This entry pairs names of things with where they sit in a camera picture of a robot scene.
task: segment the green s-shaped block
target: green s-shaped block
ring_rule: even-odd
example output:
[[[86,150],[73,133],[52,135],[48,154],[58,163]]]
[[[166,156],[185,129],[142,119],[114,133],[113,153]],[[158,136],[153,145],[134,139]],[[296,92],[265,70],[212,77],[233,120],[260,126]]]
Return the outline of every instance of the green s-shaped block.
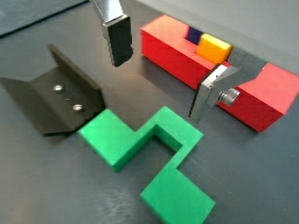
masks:
[[[140,196],[164,223],[204,222],[214,202],[177,170],[202,134],[166,107],[137,131],[105,109],[78,133],[116,172],[152,136],[157,136],[176,153]]]

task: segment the black metal bracket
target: black metal bracket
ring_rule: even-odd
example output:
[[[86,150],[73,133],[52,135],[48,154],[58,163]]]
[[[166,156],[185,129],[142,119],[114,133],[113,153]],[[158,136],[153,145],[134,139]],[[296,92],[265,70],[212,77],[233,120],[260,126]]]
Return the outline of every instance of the black metal bracket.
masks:
[[[45,137],[73,133],[105,109],[96,82],[53,45],[48,48],[57,67],[29,82],[0,79]]]

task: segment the red box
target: red box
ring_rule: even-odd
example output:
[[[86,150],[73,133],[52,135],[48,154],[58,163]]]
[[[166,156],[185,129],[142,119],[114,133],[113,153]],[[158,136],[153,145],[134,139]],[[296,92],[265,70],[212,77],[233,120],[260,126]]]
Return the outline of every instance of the red box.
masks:
[[[141,53],[169,74],[196,89],[197,83],[213,68],[185,39],[188,25],[160,16],[141,28]],[[285,70],[266,64],[256,79],[237,87],[234,104],[225,109],[257,132],[285,114],[299,93],[299,78]]]

